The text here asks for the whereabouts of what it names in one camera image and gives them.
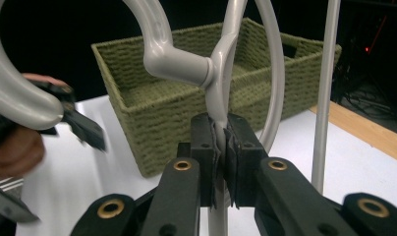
woven basket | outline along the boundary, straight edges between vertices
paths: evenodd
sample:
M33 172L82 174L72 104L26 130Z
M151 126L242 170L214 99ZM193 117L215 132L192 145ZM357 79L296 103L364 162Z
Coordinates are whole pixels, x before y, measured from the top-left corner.
M222 24L173 31L174 46L209 57ZM322 42L282 34L287 47L282 118L317 102ZM92 46L109 99L144 177L160 173L176 156L177 144L190 140L190 119L205 112L200 88L151 76L143 67L142 37ZM336 46L337 61L341 47ZM230 94L230 111L245 117L254 130L263 127L270 97L271 68L263 26L244 19L238 39Z

white metal rod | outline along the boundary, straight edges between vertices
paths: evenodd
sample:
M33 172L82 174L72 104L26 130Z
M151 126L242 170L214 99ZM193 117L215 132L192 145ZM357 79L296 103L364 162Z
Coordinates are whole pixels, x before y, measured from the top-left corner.
M329 0L326 27L324 31L323 56L321 61L320 85L318 91L317 116L315 120L314 151L312 157L312 184L322 194L327 144L330 91L334 68L337 25L340 0Z

white table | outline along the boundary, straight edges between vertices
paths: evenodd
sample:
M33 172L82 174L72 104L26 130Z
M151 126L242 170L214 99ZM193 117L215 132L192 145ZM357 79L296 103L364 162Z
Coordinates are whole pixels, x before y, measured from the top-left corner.
M41 221L19 224L19 236L65 236L89 205L108 194L136 199L154 188L159 176L141 177L107 96L78 103L78 110L105 130L107 152L82 145L68 125L59 137L44 137L47 154L25 179L23 201ZM294 164L310 179L315 115L305 111L281 122L270 152ZM330 124L324 195L342 203L346 194L365 192L397 206L397 160ZM206 209L200 235L207 235ZM252 208L229 209L229 235L258 235Z

finger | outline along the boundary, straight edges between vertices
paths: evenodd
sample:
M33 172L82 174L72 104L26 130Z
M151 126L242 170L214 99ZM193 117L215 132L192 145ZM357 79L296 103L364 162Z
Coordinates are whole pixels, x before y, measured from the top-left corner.
M35 141L35 144L17 162L0 166L0 178L24 176L42 161L44 154L43 144Z
M18 126L0 145L0 166L18 161L36 140L41 140L37 131Z
M42 76L42 75L33 74L33 73L22 73L22 75L25 78L32 80L32 81L49 82L55 86L66 86L67 85L65 82L57 80L50 76Z

